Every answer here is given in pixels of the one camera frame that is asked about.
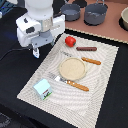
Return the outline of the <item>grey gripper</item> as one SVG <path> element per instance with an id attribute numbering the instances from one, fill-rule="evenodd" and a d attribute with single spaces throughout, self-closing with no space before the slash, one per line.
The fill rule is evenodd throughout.
<path id="1" fill-rule="evenodd" d="M 31 40 L 32 46 L 34 49 L 42 47 L 46 44 L 49 44 L 53 41 L 53 37 L 52 36 L 48 36 L 48 37 L 42 37 L 42 36 L 38 36 L 35 37 Z"/>

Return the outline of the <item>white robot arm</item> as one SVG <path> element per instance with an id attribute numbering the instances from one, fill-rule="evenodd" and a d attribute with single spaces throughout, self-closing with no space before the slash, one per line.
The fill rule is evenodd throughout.
<path id="1" fill-rule="evenodd" d="M 22 47 L 41 47 L 65 31 L 65 16 L 54 18 L 52 4 L 53 0 L 25 0 L 27 12 L 16 20 Z"/>

